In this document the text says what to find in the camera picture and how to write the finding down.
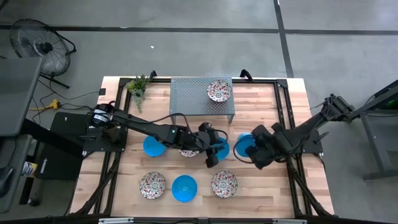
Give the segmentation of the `silver metal bracket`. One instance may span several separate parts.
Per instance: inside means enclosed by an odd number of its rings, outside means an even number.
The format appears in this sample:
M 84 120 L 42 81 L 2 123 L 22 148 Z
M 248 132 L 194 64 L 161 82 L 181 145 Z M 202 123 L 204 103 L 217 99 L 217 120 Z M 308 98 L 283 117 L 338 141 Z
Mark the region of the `silver metal bracket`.
M 308 223 L 306 220 L 278 218 L 278 219 L 273 219 L 272 224 L 308 224 Z
M 133 218 L 121 217 L 121 218 L 100 218 L 98 224 L 132 224 L 134 223 Z

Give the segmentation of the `black aluminium table frame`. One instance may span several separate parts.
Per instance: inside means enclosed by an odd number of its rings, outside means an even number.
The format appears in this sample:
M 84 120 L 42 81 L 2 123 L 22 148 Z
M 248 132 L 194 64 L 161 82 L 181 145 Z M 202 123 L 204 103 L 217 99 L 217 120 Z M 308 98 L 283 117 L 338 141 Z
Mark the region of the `black aluminium table frame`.
M 229 136 L 233 145 L 238 136 L 262 124 L 272 126 L 278 121 L 301 124 L 311 116 L 304 81 L 301 78 L 233 79 L 235 116 L 231 124 L 226 116 L 190 116 L 192 129 L 210 122 Z M 116 180 L 105 188 L 113 192 L 103 195 L 101 211 L 114 217 L 200 217 L 200 218 L 292 218 L 294 208 L 287 166 L 275 162 L 262 170 L 237 160 L 233 154 L 212 169 L 206 167 L 204 154 L 183 157 L 168 149 L 159 157 L 150 157 L 142 149 L 145 136 L 130 131 L 121 154 Z M 238 180 L 237 192 L 220 198 L 211 189 L 212 177 L 221 170 L 232 172 Z M 161 173 L 172 185 L 180 175 L 193 177 L 198 185 L 195 198 L 183 203 L 170 189 L 158 199 L 148 200 L 139 191 L 139 182 L 148 172 Z

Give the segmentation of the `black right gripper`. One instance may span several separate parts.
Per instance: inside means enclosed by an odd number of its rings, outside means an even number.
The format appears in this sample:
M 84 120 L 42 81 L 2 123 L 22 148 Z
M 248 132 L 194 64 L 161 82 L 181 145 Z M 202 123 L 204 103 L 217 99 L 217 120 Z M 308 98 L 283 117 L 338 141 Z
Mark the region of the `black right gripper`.
M 268 162 L 287 160 L 288 141 L 284 133 L 271 134 L 264 125 L 260 124 L 252 130 L 251 134 L 255 143 L 261 145 L 261 149 L 249 146 L 245 152 L 259 170 L 268 166 Z

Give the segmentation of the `grey desk top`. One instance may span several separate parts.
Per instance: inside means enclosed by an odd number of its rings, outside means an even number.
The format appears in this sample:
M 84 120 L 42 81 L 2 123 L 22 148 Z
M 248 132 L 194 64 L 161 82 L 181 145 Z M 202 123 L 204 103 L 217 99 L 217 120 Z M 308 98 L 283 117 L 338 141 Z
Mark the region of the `grey desk top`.
M 42 59 L 0 59 L 0 137 L 19 134 L 37 85 Z

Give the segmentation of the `dark grey metal cart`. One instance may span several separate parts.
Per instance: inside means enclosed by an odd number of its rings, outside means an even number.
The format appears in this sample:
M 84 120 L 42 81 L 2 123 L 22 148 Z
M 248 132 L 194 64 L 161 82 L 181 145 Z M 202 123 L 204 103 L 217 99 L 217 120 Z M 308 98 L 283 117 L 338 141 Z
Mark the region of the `dark grey metal cart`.
M 363 180 L 398 177 L 390 153 L 398 153 L 398 80 L 371 95 L 367 102 L 349 116 L 352 122 L 359 118 L 364 126 L 370 148 L 376 159 L 377 172 L 367 174 Z

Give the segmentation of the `grey perforated metal shelf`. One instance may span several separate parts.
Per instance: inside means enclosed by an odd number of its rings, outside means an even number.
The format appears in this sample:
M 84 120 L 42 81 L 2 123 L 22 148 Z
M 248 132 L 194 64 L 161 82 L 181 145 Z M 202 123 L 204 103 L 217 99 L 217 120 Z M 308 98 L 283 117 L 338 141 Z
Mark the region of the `grey perforated metal shelf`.
M 206 92 L 208 85 L 215 80 L 225 80 L 233 87 L 230 77 L 180 77 L 170 81 L 170 114 L 186 116 L 224 115 L 231 124 L 235 116 L 234 97 L 224 102 L 211 100 Z

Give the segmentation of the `black floor fan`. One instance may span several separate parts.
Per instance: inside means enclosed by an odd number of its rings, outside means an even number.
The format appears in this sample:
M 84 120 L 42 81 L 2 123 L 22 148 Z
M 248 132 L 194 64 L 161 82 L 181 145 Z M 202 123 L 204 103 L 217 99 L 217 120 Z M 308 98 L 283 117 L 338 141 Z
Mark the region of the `black floor fan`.
M 10 29 L 11 46 L 20 58 L 42 59 L 40 76 L 66 89 L 69 86 L 55 78 L 66 73 L 75 44 L 47 24 L 34 19 L 19 19 Z

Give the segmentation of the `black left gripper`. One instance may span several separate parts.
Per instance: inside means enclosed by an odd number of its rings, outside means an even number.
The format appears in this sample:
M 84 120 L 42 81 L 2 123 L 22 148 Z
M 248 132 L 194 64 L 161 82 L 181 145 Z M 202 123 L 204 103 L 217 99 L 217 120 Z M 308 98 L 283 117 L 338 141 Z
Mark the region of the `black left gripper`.
M 220 131 L 212 127 L 211 123 L 204 122 L 199 127 L 198 130 L 201 132 L 196 132 L 192 134 L 192 141 L 190 143 L 191 151 L 206 152 L 206 166 L 207 168 L 212 168 L 219 163 L 217 153 L 219 150 L 223 149 L 218 143 L 223 143 L 220 137 Z

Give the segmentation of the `dark grey side desk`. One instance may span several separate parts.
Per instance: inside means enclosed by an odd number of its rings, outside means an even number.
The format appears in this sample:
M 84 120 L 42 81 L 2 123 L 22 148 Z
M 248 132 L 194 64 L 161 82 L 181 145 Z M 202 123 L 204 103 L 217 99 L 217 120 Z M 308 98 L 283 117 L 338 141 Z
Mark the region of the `dark grey side desk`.
M 31 141 L 32 136 L 28 134 L 0 141 L 0 169 L 3 167 L 13 169 L 7 194 L 0 197 L 0 213 L 7 213 L 11 209 Z

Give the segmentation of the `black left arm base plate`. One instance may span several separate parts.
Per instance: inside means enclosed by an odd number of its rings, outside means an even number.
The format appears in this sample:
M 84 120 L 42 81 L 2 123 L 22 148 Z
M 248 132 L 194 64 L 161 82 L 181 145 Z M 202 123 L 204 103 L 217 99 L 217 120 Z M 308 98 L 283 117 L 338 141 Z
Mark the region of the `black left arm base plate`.
M 127 128 L 90 126 L 86 134 L 80 136 L 84 140 L 83 150 L 87 152 L 123 152 L 127 141 Z

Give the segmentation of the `black floor tape line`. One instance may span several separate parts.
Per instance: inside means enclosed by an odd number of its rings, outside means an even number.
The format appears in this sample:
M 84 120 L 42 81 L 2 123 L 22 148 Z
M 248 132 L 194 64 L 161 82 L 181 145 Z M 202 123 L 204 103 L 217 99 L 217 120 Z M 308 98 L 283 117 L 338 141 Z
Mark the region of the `black floor tape line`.
M 289 48 L 288 48 L 287 38 L 286 38 L 286 33 L 285 33 L 285 28 L 284 28 L 284 22 L 283 22 L 283 18 L 282 18 L 282 12 L 280 9 L 280 3 L 279 3 L 279 0 L 273 0 L 273 2 L 274 2 L 275 16 L 276 16 L 277 26 L 278 26 L 278 30 L 279 30 L 280 44 L 282 47 L 282 55 L 284 58 L 286 74 L 287 74 L 288 78 L 293 78 L 294 71 L 293 71 L 292 63 L 291 63 L 291 59 L 290 59 Z
M 75 32 L 181 32 L 181 33 L 237 33 L 288 35 L 381 35 L 398 36 L 398 30 L 308 30 L 308 29 L 247 29 L 247 28 L 178 28 L 178 27 L 90 27 L 49 26 L 55 31 Z

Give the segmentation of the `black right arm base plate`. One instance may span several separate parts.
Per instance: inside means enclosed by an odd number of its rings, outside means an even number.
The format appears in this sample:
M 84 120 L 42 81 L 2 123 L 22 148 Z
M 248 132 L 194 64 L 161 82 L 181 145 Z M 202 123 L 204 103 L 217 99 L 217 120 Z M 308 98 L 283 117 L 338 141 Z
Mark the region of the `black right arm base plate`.
M 328 132 L 320 134 L 318 130 L 314 130 L 309 139 L 304 143 L 302 152 L 304 154 L 321 154 L 323 153 L 322 139 L 328 134 Z

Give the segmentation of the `blue plastic mini bowl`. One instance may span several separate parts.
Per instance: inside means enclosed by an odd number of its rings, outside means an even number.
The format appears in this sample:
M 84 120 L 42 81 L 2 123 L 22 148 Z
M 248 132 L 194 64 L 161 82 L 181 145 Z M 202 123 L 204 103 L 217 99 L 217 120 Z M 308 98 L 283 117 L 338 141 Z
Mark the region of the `blue plastic mini bowl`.
M 172 195 L 179 202 L 189 202 L 197 194 L 196 180 L 189 175 L 180 175 L 172 183 Z
M 216 153 L 216 156 L 219 161 L 222 161 L 226 159 L 226 157 L 229 154 L 229 144 L 225 138 L 219 138 L 220 142 L 214 144 L 214 146 L 217 148 L 218 152 Z
M 143 150 L 148 156 L 158 157 L 166 151 L 166 147 L 156 138 L 147 136 L 143 142 Z
M 255 139 L 251 133 L 242 133 L 238 136 L 235 150 L 241 157 L 249 157 L 246 153 L 248 147 L 255 147 Z

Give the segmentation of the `white yellow container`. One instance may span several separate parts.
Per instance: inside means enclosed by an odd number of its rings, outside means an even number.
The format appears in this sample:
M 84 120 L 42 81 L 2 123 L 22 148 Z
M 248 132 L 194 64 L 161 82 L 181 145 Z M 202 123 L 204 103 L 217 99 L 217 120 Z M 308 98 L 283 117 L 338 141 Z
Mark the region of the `white yellow container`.
M 37 166 L 38 165 L 36 163 L 25 161 L 24 166 L 21 171 L 21 176 L 34 178 L 35 177 L 34 174 L 37 169 Z

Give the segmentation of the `black tool case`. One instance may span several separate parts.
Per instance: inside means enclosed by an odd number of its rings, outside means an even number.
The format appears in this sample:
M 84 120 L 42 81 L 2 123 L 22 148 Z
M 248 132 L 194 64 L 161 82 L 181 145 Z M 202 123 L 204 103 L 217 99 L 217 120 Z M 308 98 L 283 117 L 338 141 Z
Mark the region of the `black tool case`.
M 84 114 L 58 112 L 52 125 L 55 132 L 76 144 L 67 151 L 53 145 L 45 145 L 40 155 L 35 177 L 44 180 L 77 180 L 83 161 L 84 140 L 86 134 L 86 116 Z

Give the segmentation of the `small green potted plant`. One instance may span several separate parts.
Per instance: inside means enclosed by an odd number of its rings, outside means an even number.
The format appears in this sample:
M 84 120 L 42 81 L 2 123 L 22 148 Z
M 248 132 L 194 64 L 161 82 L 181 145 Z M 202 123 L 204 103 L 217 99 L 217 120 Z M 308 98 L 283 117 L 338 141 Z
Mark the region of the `small green potted plant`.
M 145 75 L 137 76 L 126 84 L 128 92 L 131 94 L 131 98 L 136 104 L 136 107 L 140 113 L 142 113 L 142 103 L 145 100 L 145 92 L 147 85 L 152 81 L 152 77 L 146 77 Z

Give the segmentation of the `black desk foot bar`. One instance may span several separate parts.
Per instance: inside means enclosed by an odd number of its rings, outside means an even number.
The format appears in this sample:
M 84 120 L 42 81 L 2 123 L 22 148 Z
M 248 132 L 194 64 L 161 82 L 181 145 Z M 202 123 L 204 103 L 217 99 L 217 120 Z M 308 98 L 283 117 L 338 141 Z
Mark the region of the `black desk foot bar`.
M 76 142 L 73 142 L 67 138 L 65 138 L 62 135 L 59 135 L 58 133 L 55 133 L 51 130 L 48 130 L 46 128 L 43 128 L 39 124 L 29 120 L 25 119 L 22 122 L 22 127 L 21 127 L 21 134 L 29 134 L 31 135 L 34 139 L 50 144 L 58 149 L 63 150 L 64 152 L 77 157 L 77 158 L 82 158 L 83 157 L 83 145 L 78 144 Z

